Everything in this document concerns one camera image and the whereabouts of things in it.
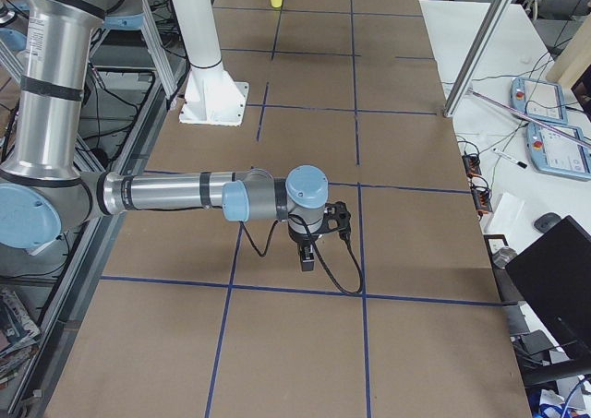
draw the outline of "label sticker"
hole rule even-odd
[[[45,20],[29,18],[29,33],[27,34],[27,52],[31,59],[43,61],[45,52]]]

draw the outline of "blue joint cover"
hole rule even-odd
[[[244,183],[233,181],[223,185],[222,209],[223,215],[228,221],[248,221],[250,203]]]
[[[299,166],[287,175],[287,195],[302,208],[318,209],[329,199],[329,180],[318,167]]]
[[[22,10],[22,11],[30,10],[29,5],[24,0],[12,0],[10,3],[12,3],[12,5],[18,7],[19,10]],[[10,3],[6,3],[6,4],[4,4],[4,6],[6,6],[6,8],[8,10],[15,10],[15,8]]]
[[[25,249],[53,241],[62,222],[52,204],[24,185],[0,184],[0,243]]]
[[[20,52],[24,51],[25,47],[27,47],[27,36],[16,30],[0,28],[0,40],[2,40],[11,51]]]
[[[103,27],[108,30],[139,30],[144,24],[144,14],[110,16],[104,19]]]

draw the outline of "white pillar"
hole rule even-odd
[[[240,125],[248,84],[234,83],[223,70],[211,0],[173,0],[191,63],[183,123]]]

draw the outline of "silver aluminum arm segment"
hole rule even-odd
[[[222,209],[229,221],[286,221],[302,217],[315,232],[328,199],[328,180],[314,166],[300,166],[286,179],[261,169],[247,172],[121,176],[104,173],[96,183],[96,215],[126,210]]]

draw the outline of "cardboard table surface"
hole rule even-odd
[[[366,290],[301,272],[284,225],[259,258],[220,211],[130,213],[46,416],[527,416],[418,0],[268,3],[214,5],[243,124],[171,111],[148,172],[319,166]]]

